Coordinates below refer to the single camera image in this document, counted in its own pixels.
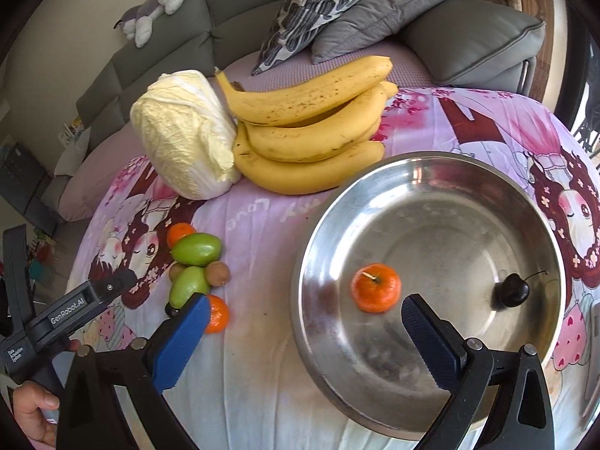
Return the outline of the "person's left hand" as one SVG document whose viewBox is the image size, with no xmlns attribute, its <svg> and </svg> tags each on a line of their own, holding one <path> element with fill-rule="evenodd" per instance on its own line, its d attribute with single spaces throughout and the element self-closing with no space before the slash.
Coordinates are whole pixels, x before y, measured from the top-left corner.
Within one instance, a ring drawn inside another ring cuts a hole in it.
<svg viewBox="0 0 600 450">
<path fill-rule="evenodd" d="M 43 411 L 59 407 L 59 398 L 36 382 L 24 382 L 14 390 L 13 417 L 36 449 L 56 448 L 56 426 Z"/>
</svg>

